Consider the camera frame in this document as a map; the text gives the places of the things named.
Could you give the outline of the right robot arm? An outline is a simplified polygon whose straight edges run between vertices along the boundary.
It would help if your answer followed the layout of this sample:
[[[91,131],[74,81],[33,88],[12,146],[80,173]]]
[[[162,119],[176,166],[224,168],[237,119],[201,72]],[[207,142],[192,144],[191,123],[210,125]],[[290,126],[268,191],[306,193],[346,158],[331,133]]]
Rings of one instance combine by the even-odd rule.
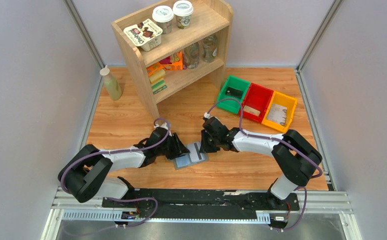
[[[275,159],[282,174],[270,186],[269,192],[279,200],[285,200],[291,192],[305,187],[310,179],[323,173],[319,167],[322,155],[296,130],[264,134],[239,127],[228,129],[215,116],[206,115],[203,120],[201,153],[250,152]]]

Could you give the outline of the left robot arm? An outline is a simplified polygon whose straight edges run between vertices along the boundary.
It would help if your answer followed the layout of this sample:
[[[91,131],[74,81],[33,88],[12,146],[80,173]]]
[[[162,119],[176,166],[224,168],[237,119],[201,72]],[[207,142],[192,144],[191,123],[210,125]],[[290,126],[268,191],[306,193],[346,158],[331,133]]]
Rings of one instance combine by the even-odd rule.
[[[100,195],[122,198],[129,189],[128,184],[119,179],[107,179],[110,172],[144,168],[157,157],[173,160],[189,153],[176,133],[158,126],[149,137],[129,148],[106,150],[85,145],[59,172],[57,179],[61,188],[79,203]]]

